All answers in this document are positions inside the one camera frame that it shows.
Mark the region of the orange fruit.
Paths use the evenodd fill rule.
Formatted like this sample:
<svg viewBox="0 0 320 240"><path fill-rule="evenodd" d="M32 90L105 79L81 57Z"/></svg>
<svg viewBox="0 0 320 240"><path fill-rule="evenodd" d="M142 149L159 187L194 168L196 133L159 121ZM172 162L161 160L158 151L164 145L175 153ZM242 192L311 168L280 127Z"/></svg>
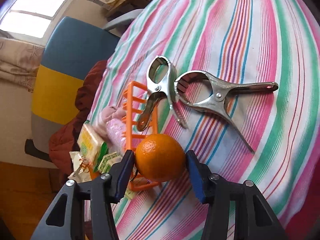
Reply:
<svg viewBox="0 0 320 240"><path fill-rule="evenodd" d="M167 134L152 134L136 147L136 169L150 181L165 182L179 178L185 171L185 162L183 148Z"/></svg>

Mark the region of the small silver spring clamp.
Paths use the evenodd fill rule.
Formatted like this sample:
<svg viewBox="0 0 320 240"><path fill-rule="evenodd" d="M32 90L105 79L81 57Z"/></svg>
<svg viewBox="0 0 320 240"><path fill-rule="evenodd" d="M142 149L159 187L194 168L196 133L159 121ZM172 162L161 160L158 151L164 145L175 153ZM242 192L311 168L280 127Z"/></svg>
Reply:
<svg viewBox="0 0 320 240"><path fill-rule="evenodd" d="M157 55L148 66L146 72L146 85L149 97L140 117L148 118L153 109L162 99L167 99L169 109L172 111L176 121L183 127L188 128L183 116L174 104L177 102L174 82L177 77L176 68L170 60Z"/></svg>

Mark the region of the beige floral curtain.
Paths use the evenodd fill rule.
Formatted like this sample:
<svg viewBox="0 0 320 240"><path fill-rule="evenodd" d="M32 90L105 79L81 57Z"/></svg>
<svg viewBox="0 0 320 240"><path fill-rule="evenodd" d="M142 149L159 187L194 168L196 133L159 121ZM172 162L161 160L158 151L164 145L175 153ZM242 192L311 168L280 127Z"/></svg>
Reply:
<svg viewBox="0 0 320 240"><path fill-rule="evenodd" d="M34 90L44 47L17 40L5 31L0 37L1 79Z"/></svg>

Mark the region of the yellow green cracker packet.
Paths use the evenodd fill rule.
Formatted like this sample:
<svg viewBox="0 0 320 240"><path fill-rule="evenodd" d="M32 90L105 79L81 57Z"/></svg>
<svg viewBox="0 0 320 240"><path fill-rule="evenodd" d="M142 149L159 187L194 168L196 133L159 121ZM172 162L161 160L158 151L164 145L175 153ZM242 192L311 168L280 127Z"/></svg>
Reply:
<svg viewBox="0 0 320 240"><path fill-rule="evenodd" d="M107 143L88 122L83 124L77 143L81 155L91 166L93 172L98 172L103 157L108 154Z"/></svg>

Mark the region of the dark red jacket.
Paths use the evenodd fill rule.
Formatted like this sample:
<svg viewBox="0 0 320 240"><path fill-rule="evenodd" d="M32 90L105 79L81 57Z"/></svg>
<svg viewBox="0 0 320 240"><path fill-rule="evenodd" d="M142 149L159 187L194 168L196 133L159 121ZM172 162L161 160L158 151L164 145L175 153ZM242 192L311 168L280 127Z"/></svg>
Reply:
<svg viewBox="0 0 320 240"><path fill-rule="evenodd" d="M75 97L74 104L78 110L77 115L50 137L49 157L61 173L66 176L73 172L69 153L79 150L77 139L93 105L106 65L106 60L99 61L89 71Z"/></svg>

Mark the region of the grey yellow blue chair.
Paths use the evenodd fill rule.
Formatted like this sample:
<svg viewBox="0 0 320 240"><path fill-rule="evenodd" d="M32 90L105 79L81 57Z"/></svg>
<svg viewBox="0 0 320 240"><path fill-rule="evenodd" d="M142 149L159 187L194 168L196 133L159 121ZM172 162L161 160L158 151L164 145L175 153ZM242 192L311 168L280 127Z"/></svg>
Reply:
<svg viewBox="0 0 320 240"><path fill-rule="evenodd" d="M44 49L31 103L32 137L25 153L51 162L49 139L78 113L75 98L86 75L114 52L119 37L110 31L129 25L142 12L127 12L99 28L71 17L55 27Z"/></svg>

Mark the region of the orange plastic rack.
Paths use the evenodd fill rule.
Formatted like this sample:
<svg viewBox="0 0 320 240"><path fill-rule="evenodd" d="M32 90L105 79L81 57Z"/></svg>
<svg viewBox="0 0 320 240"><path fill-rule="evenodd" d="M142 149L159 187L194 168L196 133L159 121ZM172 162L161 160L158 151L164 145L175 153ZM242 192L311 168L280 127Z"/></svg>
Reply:
<svg viewBox="0 0 320 240"><path fill-rule="evenodd" d="M138 144L151 134L158 133L157 107L155 107L148 118L140 117L146 105L145 94L147 86L137 81L132 81L123 92L122 109L126 115L122 118L125 131L122 137L125 139L124 150L135 151Z"/></svg>

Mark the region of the small green white packet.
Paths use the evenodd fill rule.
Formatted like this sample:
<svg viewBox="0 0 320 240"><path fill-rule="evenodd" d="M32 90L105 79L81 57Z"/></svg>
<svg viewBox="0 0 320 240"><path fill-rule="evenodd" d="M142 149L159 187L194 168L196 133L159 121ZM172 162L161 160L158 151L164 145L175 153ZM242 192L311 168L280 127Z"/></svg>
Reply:
<svg viewBox="0 0 320 240"><path fill-rule="evenodd" d="M122 156L117 152L106 154L98 166L98 171L102 173L107 173L111 169L113 164L119 163L122 160Z"/></svg>

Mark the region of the striped pink green tablecloth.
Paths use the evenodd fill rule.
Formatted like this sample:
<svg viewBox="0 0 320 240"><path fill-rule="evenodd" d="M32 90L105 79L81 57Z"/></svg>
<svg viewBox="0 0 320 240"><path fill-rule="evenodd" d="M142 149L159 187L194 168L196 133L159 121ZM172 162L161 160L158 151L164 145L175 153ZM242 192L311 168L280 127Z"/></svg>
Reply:
<svg viewBox="0 0 320 240"><path fill-rule="evenodd" d="M153 0L107 62L91 125L122 105L129 82L146 82L157 55L178 74L278 83L273 94L231 98L234 126L179 105L183 128L162 100L158 130L223 178L252 180L288 237L306 238L319 218L319 25L303 0Z"/></svg>

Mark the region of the large silver spring clamp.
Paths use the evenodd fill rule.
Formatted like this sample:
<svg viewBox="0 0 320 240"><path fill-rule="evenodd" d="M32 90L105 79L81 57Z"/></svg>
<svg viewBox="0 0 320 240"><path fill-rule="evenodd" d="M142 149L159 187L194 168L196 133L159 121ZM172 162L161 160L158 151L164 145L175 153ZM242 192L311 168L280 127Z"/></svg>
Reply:
<svg viewBox="0 0 320 240"><path fill-rule="evenodd" d="M200 102L191 102L185 93L193 82L204 83L212 89L212 95ZM238 133L248 150L254 153L242 133L227 113L229 95L272 93L279 88L276 82L231 83L224 81L204 70L191 70L180 75L174 82L174 91L179 100L186 106L199 112L209 112L223 118Z"/></svg>

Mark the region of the orange snack bag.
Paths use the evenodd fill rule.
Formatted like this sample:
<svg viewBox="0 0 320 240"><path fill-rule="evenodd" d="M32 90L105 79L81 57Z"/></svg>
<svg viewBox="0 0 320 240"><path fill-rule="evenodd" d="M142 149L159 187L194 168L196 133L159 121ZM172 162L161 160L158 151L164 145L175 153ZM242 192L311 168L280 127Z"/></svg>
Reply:
<svg viewBox="0 0 320 240"><path fill-rule="evenodd" d="M77 183L84 183L91 181L88 161L82 156L80 152L71 151L69 153L73 164L73 172L68 176Z"/></svg>

